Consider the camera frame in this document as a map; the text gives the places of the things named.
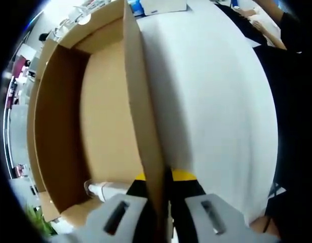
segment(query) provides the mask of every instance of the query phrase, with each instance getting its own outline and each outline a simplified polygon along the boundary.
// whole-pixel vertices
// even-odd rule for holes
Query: white table
[[[245,215],[265,209],[278,128],[263,68],[234,23],[208,0],[138,20],[166,160]]]

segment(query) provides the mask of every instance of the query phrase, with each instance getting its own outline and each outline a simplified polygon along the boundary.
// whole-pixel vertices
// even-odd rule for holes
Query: green plant
[[[42,236],[49,237],[56,234],[53,227],[45,221],[41,208],[35,211],[34,208],[26,205],[24,211],[28,219]]]

